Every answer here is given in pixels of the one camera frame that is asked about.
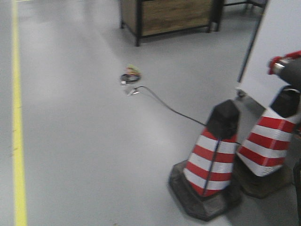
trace wooden cabinet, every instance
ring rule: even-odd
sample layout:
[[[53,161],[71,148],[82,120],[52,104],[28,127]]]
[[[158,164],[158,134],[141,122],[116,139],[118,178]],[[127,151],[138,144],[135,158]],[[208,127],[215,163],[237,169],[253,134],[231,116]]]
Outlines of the wooden cabinet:
[[[218,0],[120,0],[121,28],[140,39],[168,32],[207,27],[220,21]]]

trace black cable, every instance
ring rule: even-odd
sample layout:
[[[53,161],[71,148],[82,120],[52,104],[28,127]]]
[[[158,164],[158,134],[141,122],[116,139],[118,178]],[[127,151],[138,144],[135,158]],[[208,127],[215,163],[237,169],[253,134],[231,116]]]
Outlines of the black cable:
[[[146,90],[148,90],[158,101],[160,101],[161,102],[161,104],[163,104],[165,107],[167,107],[169,110],[171,110],[172,112],[174,112],[174,113],[176,113],[176,114],[179,114],[180,116],[183,116],[183,117],[185,117],[185,118],[187,118],[187,119],[190,119],[190,120],[192,120],[192,121],[194,121],[194,122],[196,122],[196,123],[198,123],[198,124],[201,124],[202,126],[206,126],[206,124],[204,124],[204,123],[202,123],[202,122],[200,122],[200,121],[198,121],[198,120],[195,120],[195,119],[193,119],[193,118],[191,118],[191,117],[189,117],[189,116],[187,116],[187,115],[184,115],[184,114],[182,114],[182,113],[180,113],[180,112],[178,112],[178,111],[176,111],[175,109],[173,109],[173,108],[171,108],[170,106],[168,106],[163,100],[161,100],[150,88],[148,88],[148,87],[146,87],[146,86],[138,86],[138,87],[136,87],[136,88],[134,88],[134,90],[138,90],[139,88],[145,88]]]
[[[211,175],[212,175],[213,165],[214,165],[214,162],[215,162],[215,159],[216,159],[216,156],[217,156],[217,153],[218,153],[218,148],[219,148],[219,146],[221,144],[221,141],[222,141],[222,139],[220,137],[218,137],[217,141],[216,141],[216,144],[215,144],[214,153],[213,153],[213,156],[212,156],[212,161],[211,161],[211,164],[210,164],[210,168],[208,170],[208,176],[206,178],[203,195],[206,194],[207,187],[208,187],[209,181],[211,179]]]

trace red and white striped traffic cone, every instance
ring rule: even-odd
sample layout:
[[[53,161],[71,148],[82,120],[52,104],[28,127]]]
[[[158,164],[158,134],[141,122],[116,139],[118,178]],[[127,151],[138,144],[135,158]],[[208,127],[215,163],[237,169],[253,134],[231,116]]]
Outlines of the red and white striped traffic cone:
[[[240,203],[231,179],[238,120],[231,100],[217,105],[188,160],[174,165],[169,184],[188,215],[208,221]]]
[[[297,90],[291,86],[283,88],[238,149],[238,157],[255,175],[252,177],[239,173],[241,176],[238,179],[249,195],[264,198],[269,193],[290,184],[292,177],[283,175],[287,175],[283,172],[286,169],[279,172],[278,170],[284,165],[292,131],[301,119],[299,102],[300,93]]]
[[[200,196],[213,195],[230,184],[236,138],[234,134],[230,139],[219,140],[207,128],[199,136],[184,175]]]

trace white panel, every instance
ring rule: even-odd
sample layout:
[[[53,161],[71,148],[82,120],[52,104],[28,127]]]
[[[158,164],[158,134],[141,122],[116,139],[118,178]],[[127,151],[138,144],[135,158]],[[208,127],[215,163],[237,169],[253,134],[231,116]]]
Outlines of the white panel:
[[[270,0],[250,53],[240,88],[264,107],[268,107],[284,81],[268,75],[267,64],[275,56],[301,49],[300,0]]]

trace cabinet leg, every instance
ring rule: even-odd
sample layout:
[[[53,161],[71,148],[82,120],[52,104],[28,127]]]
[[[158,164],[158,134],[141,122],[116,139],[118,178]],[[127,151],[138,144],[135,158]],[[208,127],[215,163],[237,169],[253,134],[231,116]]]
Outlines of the cabinet leg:
[[[221,28],[221,22],[219,21],[216,25],[216,28],[215,28],[215,31],[216,32],[219,32],[220,31],[220,28]]]
[[[124,22],[121,20],[120,21],[120,28],[123,29],[124,28]]]
[[[210,25],[207,27],[206,33],[210,33],[211,32],[211,25],[212,23],[210,23]]]
[[[136,46],[139,47],[140,46],[140,39],[138,37],[136,37]]]

